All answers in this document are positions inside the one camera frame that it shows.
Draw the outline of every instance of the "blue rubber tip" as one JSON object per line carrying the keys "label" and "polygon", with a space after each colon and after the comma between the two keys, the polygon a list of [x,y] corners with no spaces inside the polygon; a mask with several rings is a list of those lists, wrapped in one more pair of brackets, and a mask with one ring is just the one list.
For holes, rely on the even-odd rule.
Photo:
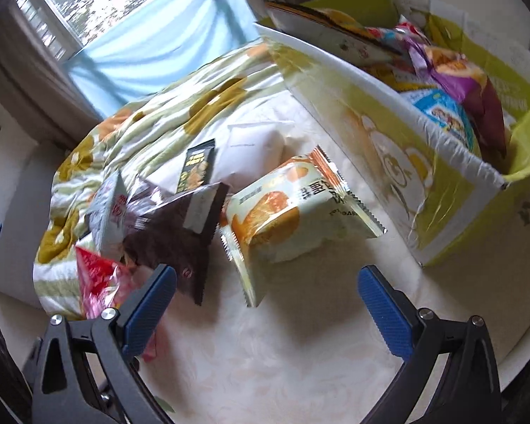
{"label": "blue rubber tip", "polygon": [[167,266],[151,286],[124,327],[122,355],[141,355],[177,289],[177,274]]}
{"label": "blue rubber tip", "polygon": [[414,350],[410,324],[368,267],[359,272],[357,288],[389,351],[406,362]]}

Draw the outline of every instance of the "metal bolt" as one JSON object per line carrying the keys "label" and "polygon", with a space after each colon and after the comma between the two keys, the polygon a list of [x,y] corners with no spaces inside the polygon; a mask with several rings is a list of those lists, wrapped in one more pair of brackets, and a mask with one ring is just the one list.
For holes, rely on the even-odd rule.
{"label": "metal bolt", "polygon": [[475,325],[475,327],[483,327],[483,325],[485,324],[485,321],[483,320],[482,317],[479,317],[479,316],[473,316],[471,318],[471,323],[473,325]]}
{"label": "metal bolt", "polygon": [[51,325],[59,325],[63,321],[63,316],[61,314],[55,314],[53,317],[51,317],[51,320],[49,321]]}
{"label": "metal bolt", "polygon": [[100,315],[104,320],[112,320],[116,317],[116,310],[113,307],[107,307]]}
{"label": "metal bolt", "polygon": [[418,315],[424,320],[434,319],[434,311],[428,309],[427,307],[420,309],[418,311]]}

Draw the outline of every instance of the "black snack package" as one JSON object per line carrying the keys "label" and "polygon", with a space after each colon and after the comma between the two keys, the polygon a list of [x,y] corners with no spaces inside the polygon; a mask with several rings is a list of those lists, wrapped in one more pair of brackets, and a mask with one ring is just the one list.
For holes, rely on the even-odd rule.
{"label": "black snack package", "polygon": [[208,274],[208,247],[229,186],[205,185],[172,194],[137,177],[125,217],[124,251],[137,265],[173,267],[177,288],[202,304]]}
{"label": "black snack package", "polygon": [[177,193],[206,185],[212,174],[216,141],[214,139],[187,150],[185,165],[178,180]]}

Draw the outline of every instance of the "blue curtain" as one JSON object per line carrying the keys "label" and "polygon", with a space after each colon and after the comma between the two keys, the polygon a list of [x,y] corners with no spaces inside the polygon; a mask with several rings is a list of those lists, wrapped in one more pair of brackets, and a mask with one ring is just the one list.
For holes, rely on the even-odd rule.
{"label": "blue curtain", "polygon": [[102,117],[258,38],[246,0],[150,0],[65,70]]}

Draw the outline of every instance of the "white label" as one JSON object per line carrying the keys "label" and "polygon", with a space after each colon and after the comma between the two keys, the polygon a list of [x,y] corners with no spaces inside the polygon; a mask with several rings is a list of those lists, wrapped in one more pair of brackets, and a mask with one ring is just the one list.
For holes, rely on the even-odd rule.
{"label": "white label", "polygon": [[196,234],[202,233],[204,224],[208,218],[208,213],[210,212],[210,207],[212,207],[212,202],[214,201],[214,196],[218,191],[218,186],[200,190],[192,195],[189,209],[185,216],[185,223],[182,225],[183,228],[190,229]]}

